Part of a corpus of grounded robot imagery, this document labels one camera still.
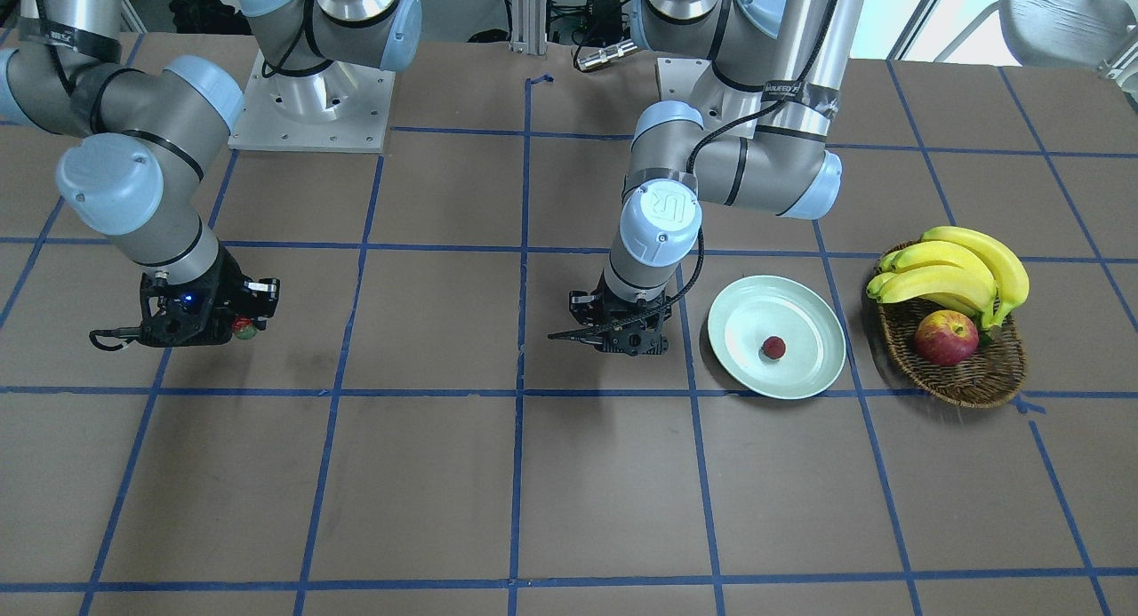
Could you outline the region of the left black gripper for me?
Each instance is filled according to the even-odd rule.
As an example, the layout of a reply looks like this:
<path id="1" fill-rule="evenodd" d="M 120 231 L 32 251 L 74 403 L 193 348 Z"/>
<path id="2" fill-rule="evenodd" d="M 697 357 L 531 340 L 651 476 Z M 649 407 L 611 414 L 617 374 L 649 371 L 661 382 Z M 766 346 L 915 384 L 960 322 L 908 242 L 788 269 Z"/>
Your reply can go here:
<path id="1" fill-rule="evenodd" d="M 597 352 L 626 356 L 662 356 L 669 348 L 665 325 L 671 317 L 673 299 L 619 299 L 615 291 L 570 291 L 569 311 L 580 329 L 549 332 L 549 340 L 577 340 Z"/>

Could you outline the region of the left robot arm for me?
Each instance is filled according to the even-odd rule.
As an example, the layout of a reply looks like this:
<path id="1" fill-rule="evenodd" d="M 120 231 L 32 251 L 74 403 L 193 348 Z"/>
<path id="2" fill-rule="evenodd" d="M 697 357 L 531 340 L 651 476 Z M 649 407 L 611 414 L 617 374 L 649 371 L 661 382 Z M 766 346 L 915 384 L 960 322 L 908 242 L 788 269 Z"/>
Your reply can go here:
<path id="1" fill-rule="evenodd" d="M 643 110 L 630 139 L 621 215 L 597 287 L 572 291 L 578 328 L 556 332 L 608 353 L 658 356 L 685 289 L 677 266 L 703 252 L 703 205 L 817 220 L 842 174 L 828 151 L 864 0 L 630 0 L 649 52 L 702 60 L 687 99 Z"/>

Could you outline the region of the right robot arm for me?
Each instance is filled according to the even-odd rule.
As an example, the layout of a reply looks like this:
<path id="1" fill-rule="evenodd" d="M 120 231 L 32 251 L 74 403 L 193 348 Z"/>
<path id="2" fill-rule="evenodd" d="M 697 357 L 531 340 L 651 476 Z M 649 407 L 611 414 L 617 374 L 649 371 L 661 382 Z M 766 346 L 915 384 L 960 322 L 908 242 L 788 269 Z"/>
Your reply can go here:
<path id="1" fill-rule="evenodd" d="M 244 90 L 193 54 L 157 75 L 123 65 L 119 1 L 20 0 L 20 46 L 3 51 L 5 117 L 79 138 L 53 183 L 141 268 L 141 320 L 93 330 L 96 348 L 248 340 L 277 313 L 280 281 L 245 276 L 191 203 L 247 114 Z M 421 0 L 238 2 L 259 44 L 263 98 L 296 125 L 361 114 L 363 69 L 407 69 L 421 38 Z"/>

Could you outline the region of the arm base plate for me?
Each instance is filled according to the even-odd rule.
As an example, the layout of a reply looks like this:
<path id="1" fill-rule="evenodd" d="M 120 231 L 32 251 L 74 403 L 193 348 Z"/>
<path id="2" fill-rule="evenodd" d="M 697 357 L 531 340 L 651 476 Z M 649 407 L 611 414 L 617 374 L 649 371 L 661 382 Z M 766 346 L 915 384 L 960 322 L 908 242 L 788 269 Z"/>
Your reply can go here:
<path id="1" fill-rule="evenodd" d="M 308 77 L 261 76 L 263 54 L 244 89 L 244 114 L 228 145 L 238 150 L 380 154 L 396 74 L 333 61 Z"/>
<path id="2" fill-rule="evenodd" d="M 712 61 L 695 58 L 657 58 L 659 100 L 687 102 L 706 117 L 721 114 L 721 90 L 711 72 Z"/>

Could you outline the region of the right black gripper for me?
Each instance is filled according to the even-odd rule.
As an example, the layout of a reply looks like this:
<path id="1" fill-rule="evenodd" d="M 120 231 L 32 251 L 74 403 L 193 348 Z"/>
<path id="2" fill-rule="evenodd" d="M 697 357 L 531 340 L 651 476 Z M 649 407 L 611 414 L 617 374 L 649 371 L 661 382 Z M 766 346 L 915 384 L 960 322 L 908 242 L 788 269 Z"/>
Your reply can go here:
<path id="1" fill-rule="evenodd" d="M 138 342 L 154 348 L 208 346 L 231 340 L 231 325 L 237 317 L 248 317 L 259 330 L 277 313 L 280 280 L 253 280 L 226 248 L 199 278 L 173 284 L 171 278 L 140 280 L 140 321 Z"/>

